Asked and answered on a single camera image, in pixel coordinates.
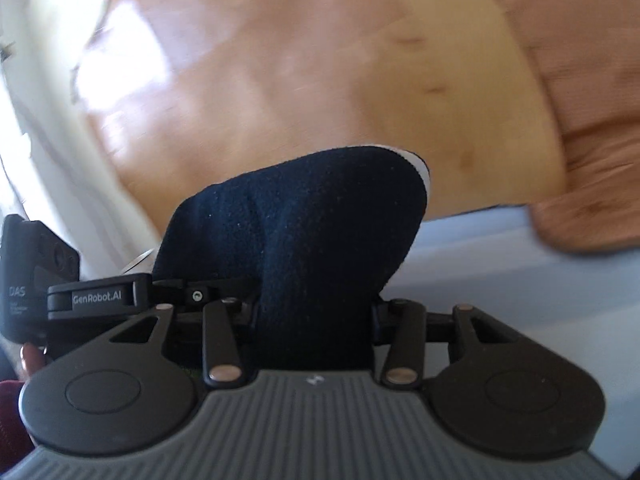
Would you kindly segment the person's left hand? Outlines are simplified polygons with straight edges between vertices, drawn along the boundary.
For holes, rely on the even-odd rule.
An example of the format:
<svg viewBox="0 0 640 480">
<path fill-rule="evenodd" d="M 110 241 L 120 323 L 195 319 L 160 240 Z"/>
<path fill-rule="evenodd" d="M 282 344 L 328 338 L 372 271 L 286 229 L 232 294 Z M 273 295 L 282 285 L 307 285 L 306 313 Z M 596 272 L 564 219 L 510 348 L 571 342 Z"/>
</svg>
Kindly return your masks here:
<svg viewBox="0 0 640 480">
<path fill-rule="evenodd" d="M 1 337 L 1 350 L 18 380 L 26 380 L 49 364 L 46 354 L 33 344 L 14 344 Z"/>
</svg>

